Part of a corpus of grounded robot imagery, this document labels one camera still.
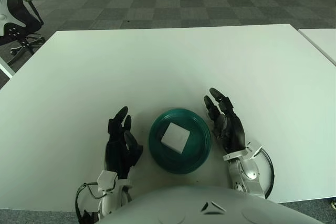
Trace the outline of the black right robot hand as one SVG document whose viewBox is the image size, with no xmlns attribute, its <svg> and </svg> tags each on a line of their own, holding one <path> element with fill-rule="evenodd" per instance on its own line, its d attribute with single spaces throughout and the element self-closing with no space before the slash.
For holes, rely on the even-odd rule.
<svg viewBox="0 0 336 224">
<path fill-rule="evenodd" d="M 244 150 L 246 147 L 244 128 L 241 120 L 234 112 L 229 97 L 215 88 L 210 88 L 209 92 L 218 103 L 218 105 L 215 105 L 209 96 L 204 96 L 208 116 L 214 123 L 214 136 L 219 140 L 227 154 Z"/>
</svg>

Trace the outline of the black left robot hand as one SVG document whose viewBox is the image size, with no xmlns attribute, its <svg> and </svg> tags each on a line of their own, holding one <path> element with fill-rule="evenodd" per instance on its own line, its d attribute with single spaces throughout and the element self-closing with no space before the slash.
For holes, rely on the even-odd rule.
<svg viewBox="0 0 336 224">
<path fill-rule="evenodd" d="M 104 169 L 117 173 L 119 179 L 127 179 L 130 168 L 136 165 L 143 153 L 143 146 L 131 133 L 131 123 L 127 106 L 108 120 L 109 140 L 106 144 Z"/>
</svg>

